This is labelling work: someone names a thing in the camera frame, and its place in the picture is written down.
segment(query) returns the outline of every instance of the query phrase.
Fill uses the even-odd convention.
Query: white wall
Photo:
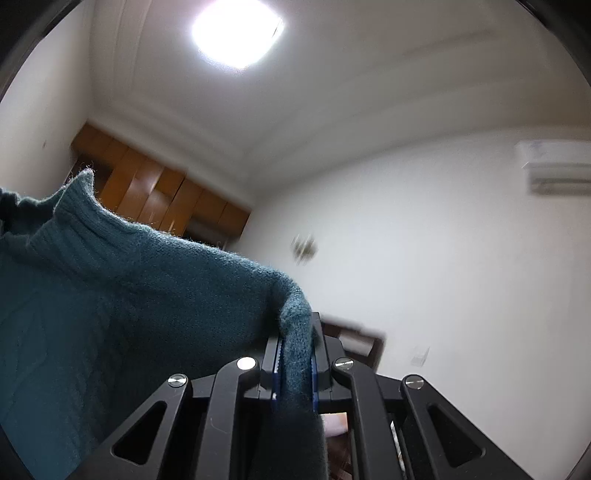
[[[70,143],[90,113],[86,0],[33,50],[0,102],[0,186],[45,197],[73,164]]]
[[[385,332],[380,373],[420,373],[535,479],[563,479],[591,440],[591,198],[526,195],[514,145],[569,136],[591,138],[505,131],[354,164],[268,199],[235,249]]]

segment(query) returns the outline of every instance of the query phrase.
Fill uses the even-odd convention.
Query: ceiling molding
[[[125,0],[116,37],[113,73],[115,97],[126,96],[132,90],[139,43],[151,5],[152,0]]]
[[[167,106],[134,92],[115,99],[110,107],[128,121],[182,147],[196,159],[209,163],[237,180],[246,179],[246,171],[237,163],[242,158],[240,150]]]
[[[207,1],[96,3],[95,120],[247,205],[255,193],[412,142],[589,124],[582,75],[514,0],[368,0],[338,11],[337,0],[309,0],[304,11],[269,0],[288,28],[273,55],[240,74],[205,62],[191,41]]]
[[[157,133],[151,132],[114,109],[97,110],[90,116],[90,123],[120,138],[129,145],[163,163],[187,172],[189,177],[199,180],[212,190],[224,194],[228,199],[245,207],[253,207],[255,195],[243,182],[232,180],[220,174],[218,169],[196,158],[191,152],[169,143]]]
[[[539,77],[508,79],[446,91],[356,116],[323,131],[280,161],[255,173],[249,185],[269,191],[345,164],[420,141],[520,125],[589,125],[586,105],[573,111],[570,92],[556,96]],[[426,137],[424,131],[430,132]]]

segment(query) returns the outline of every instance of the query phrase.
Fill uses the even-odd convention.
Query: ceiling light
[[[211,60],[243,69],[258,61],[283,31],[283,21],[258,0],[217,0],[197,17],[193,40]]]

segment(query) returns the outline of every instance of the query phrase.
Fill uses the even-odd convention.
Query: wooden furniture
[[[72,148],[78,160],[71,176],[92,168],[97,199],[117,215],[177,236],[190,236],[189,225],[216,239],[242,234],[248,210],[92,125],[82,127]]]
[[[320,323],[322,333],[338,338],[348,357],[368,365],[374,371],[377,370],[384,351],[385,339],[381,334],[368,333],[363,330],[361,325],[332,319],[326,315],[320,315]]]

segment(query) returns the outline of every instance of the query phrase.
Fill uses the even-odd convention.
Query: screw head
[[[236,365],[240,370],[250,370],[251,368],[255,368],[256,360],[251,356],[243,356],[238,359]]]
[[[182,387],[189,379],[183,374],[174,374],[168,378],[168,384],[173,388]]]
[[[425,381],[418,375],[409,375],[406,380],[404,380],[404,383],[408,388],[412,388],[413,390],[421,390],[425,384]]]
[[[348,370],[353,366],[353,361],[348,356],[342,356],[335,360],[335,367],[339,370]]]

